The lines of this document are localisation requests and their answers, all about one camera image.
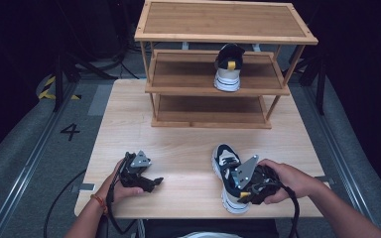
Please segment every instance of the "black and white sneaker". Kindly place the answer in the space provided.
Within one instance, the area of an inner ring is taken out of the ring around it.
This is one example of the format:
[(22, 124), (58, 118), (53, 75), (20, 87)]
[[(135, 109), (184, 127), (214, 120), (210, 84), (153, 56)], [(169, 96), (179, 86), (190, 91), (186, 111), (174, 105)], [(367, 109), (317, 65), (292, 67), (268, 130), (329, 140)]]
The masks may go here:
[(249, 209), (248, 204), (240, 203), (242, 189), (238, 187), (236, 168), (241, 165), (240, 159), (231, 147), (221, 144), (212, 153), (212, 166), (222, 180), (222, 204), (230, 213), (244, 213)]
[(236, 44), (226, 44), (215, 59), (214, 86), (222, 91), (237, 91), (240, 88), (240, 69), (244, 50)]

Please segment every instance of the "sneaker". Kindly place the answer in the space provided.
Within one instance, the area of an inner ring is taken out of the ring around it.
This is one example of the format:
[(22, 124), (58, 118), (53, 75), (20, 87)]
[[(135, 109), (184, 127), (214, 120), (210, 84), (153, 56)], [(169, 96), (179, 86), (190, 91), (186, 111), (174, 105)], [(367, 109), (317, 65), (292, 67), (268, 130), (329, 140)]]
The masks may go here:
[(241, 188), (237, 185), (236, 168), (241, 165), (240, 159), (231, 147), (221, 144), (212, 153), (212, 167), (222, 180), (222, 204), (230, 213), (244, 213), (249, 209), (248, 204), (240, 203)]
[(244, 50), (236, 44), (225, 45), (215, 59), (214, 86), (222, 91), (237, 91), (240, 88), (240, 69)]

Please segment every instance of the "hand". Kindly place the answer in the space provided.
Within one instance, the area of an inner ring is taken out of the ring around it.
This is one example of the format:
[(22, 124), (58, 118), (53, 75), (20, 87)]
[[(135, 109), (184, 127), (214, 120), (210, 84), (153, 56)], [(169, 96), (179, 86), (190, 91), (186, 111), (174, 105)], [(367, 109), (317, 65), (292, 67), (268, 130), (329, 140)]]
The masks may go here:
[[(119, 169), (120, 164), (122, 163), (123, 159), (119, 161), (116, 165), (116, 168), (112, 172), (112, 174), (106, 178), (104, 183), (101, 185), (100, 189), (97, 191), (96, 195), (101, 197), (103, 200), (106, 200), (107, 191), (110, 188), (110, 185), (113, 181), (113, 178), (116, 176), (116, 172)], [(143, 193), (144, 190), (141, 187), (124, 187), (120, 181), (116, 183), (114, 186), (114, 200), (113, 204), (119, 202), (124, 197), (128, 196), (134, 196), (140, 193)]]
[[(273, 169), (280, 177), (283, 185), (291, 188), (296, 193), (297, 198), (311, 195), (315, 191), (316, 186), (320, 184), (319, 180), (286, 164), (277, 164), (271, 160), (264, 159), (258, 165), (268, 166)], [(280, 188), (274, 195), (267, 196), (264, 202), (265, 204), (278, 203), (288, 197), (287, 192)]]

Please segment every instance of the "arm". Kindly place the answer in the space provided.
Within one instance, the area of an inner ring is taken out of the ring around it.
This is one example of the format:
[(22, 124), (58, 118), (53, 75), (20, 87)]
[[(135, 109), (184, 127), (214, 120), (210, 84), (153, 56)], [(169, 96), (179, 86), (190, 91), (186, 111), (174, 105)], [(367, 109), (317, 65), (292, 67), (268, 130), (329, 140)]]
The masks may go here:
[[(297, 197), (308, 196), (323, 217), (329, 222), (337, 237), (381, 237), (381, 230), (357, 210), (345, 203), (321, 181), (285, 164), (263, 160), (261, 166), (272, 168), (281, 182), (290, 187)], [(288, 198), (280, 189), (265, 198), (265, 203), (277, 203)]]
[[(116, 174), (116, 171), (120, 165), (120, 162), (117, 163), (117, 166), (113, 173), (107, 177), (104, 183), (101, 185), (101, 188), (97, 191), (95, 195), (100, 197), (103, 201), (106, 200), (107, 191), (110, 187), (111, 182)], [(124, 187), (120, 182), (117, 182), (114, 187), (114, 202), (118, 203), (124, 197), (133, 196), (139, 193), (142, 193), (143, 189), (141, 187)], [(85, 205), (82, 212), (76, 218), (70, 229), (67, 231), (65, 238), (70, 237), (95, 237), (97, 232), (98, 222), (101, 215), (103, 214), (103, 207), (100, 206), (100, 203), (95, 199), (91, 198), (89, 202)]]

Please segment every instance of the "red bracelet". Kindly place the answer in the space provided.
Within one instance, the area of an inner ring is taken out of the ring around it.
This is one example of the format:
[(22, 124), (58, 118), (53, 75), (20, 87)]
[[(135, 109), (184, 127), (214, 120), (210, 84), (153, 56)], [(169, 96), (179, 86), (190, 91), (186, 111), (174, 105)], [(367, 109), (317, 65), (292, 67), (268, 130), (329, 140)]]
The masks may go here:
[(103, 207), (103, 214), (107, 215), (107, 206), (104, 200), (101, 199), (101, 197), (97, 196), (96, 194), (92, 194), (90, 198), (95, 198), (98, 201), (98, 203), (100, 203), (100, 206)]

